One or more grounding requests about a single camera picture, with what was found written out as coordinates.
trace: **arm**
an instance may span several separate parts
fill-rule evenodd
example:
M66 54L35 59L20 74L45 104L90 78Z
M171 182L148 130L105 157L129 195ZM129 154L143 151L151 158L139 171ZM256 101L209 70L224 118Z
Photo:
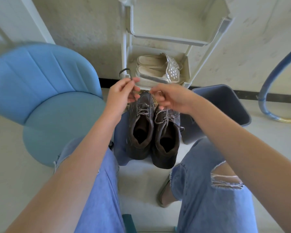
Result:
M101 117L83 141L58 168L26 208L9 226L10 232L74 232L98 170L108 148L113 130L121 119L127 102L140 90L129 78L109 90Z
M188 89L160 84L151 93L161 107L191 115L276 222L291 232L291 161Z

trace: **round seat cushion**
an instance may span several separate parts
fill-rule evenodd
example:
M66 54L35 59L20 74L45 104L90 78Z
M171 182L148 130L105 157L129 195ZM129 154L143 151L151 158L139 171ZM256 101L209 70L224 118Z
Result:
M105 108L98 96L67 92L44 101L28 117L23 141L29 154L53 166L63 147L73 138L85 136Z

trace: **ripped hole in jeans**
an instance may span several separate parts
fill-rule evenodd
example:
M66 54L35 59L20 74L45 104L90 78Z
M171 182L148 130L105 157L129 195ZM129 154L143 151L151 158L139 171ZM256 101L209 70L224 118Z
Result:
M210 173L211 185L218 188L243 189L244 184L235 175L232 168L226 161L218 164Z

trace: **ripped jeans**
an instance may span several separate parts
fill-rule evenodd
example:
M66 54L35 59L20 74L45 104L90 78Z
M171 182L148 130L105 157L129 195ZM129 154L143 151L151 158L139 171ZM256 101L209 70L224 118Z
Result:
M182 201L177 232L256 233L251 192L242 183L218 181L212 171L224 158L208 140L197 141L170 173L173 196Z
M81 141L82 138L74 139L65 146L56 168ZM230 183L217 181L214 175L211 177L211 172L223 162L214 145L208 139L202 139L171 170L171 191L177 200L182 200L178 233L258 232L248 188L243 184L229 188ZM113 153L108 149L75 233L125 232L117 190L118 168Z

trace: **baseboard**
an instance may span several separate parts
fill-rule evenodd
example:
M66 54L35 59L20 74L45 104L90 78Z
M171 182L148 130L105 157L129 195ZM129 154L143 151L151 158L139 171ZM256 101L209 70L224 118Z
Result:
M99 78L100 86L102 88L110 88L112 85L114 85L118 79L108 79L108 78ZM198 88L198 87L189 87L190 90ZM258 92L251 92L251 91L241 91L241 90L234 90L237 97L239 99L244 100L258 100ZM282 103L291 103L291 95L286 94L276 94L276 93L268 93L266 101L271 102L282 102Z

